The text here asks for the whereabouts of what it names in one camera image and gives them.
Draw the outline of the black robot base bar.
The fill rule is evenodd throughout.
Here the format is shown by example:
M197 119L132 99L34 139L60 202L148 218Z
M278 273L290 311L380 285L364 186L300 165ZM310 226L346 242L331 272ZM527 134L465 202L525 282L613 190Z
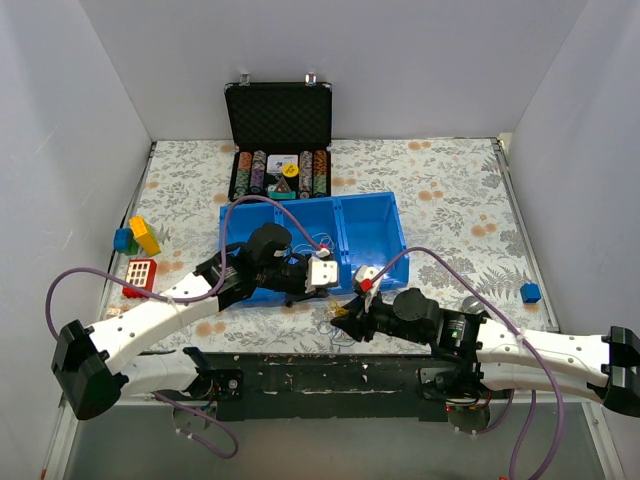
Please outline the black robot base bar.
M224 422L402 418L444 422L445 407L479 404L474 367L431 355L232 354L188 348L197 377L173 400L210 403Z

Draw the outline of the red white window brick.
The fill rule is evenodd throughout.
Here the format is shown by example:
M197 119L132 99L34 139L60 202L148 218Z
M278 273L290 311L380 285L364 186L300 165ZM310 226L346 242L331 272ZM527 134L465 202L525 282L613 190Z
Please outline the red white window brick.
M145 298L153 290L157 263L153 259L131 259L128 263L125 281L129 286L122 288L126 298Z

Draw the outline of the blue three-compartment plastic bin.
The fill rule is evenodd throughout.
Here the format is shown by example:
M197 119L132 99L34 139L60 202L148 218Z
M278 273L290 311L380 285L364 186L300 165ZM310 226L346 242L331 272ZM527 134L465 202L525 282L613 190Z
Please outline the blue three-compartment plastic bin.
M352 278L361 265L380 270L406 248L396 199L391 192L289 200L283 206L315 242L331 248L339 263L339 285L330 290L333 296L352 292ZM293 252L312 251L293 222L266 202L247 202L236 207L219 244L245 242L255 229L267 222L290 231Z

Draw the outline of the black poker chip case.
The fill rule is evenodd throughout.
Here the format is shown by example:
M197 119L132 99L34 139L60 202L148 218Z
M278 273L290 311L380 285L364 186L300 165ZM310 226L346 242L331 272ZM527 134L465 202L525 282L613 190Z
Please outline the black poker chip case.
M331 84L243 79L224 95L236 150L231 202L331 195Z

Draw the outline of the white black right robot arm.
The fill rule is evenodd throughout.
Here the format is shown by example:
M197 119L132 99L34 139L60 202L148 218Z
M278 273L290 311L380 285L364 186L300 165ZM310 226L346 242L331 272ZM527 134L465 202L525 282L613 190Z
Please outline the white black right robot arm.
M639 339L613 327L605 335L512 332L486 313L444 309L418 289L386 303L356 296L331 321L357 342L375 334L427 346L447 368L430 373L422 390L439 401L476 400L492 391L560 392L597 402L622 415L639 414Z

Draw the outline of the green toy brick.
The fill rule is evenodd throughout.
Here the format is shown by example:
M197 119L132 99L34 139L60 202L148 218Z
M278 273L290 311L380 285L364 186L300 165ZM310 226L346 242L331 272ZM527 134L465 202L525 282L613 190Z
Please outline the green toy brick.
M124 250L124 254L127 256L135 256L139 253L140 247L135 239L131 240Z

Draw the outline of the blue toy brick left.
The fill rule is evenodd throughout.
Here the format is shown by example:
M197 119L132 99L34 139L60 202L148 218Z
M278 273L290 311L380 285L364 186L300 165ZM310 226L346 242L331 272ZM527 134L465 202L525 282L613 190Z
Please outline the blue toy brick left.
M133 233L130 228L118 228L114 233L113 248L119 252L126 252L133 241Z

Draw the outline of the blue toy cube right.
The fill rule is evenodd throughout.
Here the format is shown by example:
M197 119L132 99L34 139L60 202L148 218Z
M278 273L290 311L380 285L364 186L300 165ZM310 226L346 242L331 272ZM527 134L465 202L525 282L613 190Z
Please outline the blue toy cube right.
M520 297L524 304L536 304L541 300L541 291L536 283L525 283L520 289Z

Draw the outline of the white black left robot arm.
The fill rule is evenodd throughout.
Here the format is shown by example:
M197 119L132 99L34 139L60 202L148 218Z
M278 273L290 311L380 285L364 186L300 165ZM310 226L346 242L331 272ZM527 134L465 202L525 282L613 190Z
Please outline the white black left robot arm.
M247 241L223 246L164 293L146 292L133 309L89 326L73 320L54 330L51 369L75 417L95 418L123 393L149 391L135 377L135 357L258 289L283 293L290 302L326 297L339 280L332 252L317 245L310 254L292 253L291 242L286 228L266 223Z

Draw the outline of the floral table mat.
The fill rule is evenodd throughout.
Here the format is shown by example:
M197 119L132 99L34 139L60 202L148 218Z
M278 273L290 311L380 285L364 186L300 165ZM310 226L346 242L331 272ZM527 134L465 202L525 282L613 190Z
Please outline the floral table mat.
M337 196L392 192L409 257L409 283L441 306L460 309L465 283L516 325L557 328L547 303L524 304L520 287L541 278L513 207L505 163L490 139L336 140L331 146ZM155 146L130 215L142 216L161 245L154 282L163 291L218 248L232 147L223 141L161 141ZM335 330L330 297L287 308L236 306L162 340L160 350L206 352L390 353L414 346L384 335L356 343Z

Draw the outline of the yellow toy brick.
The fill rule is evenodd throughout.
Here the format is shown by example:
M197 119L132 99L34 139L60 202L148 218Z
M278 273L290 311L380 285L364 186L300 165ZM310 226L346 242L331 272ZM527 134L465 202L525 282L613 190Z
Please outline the yellow toy brick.
M153 228L142 216L132 217L129 220L129 226L134 239L149 256L153 257L161 252L161 247Z

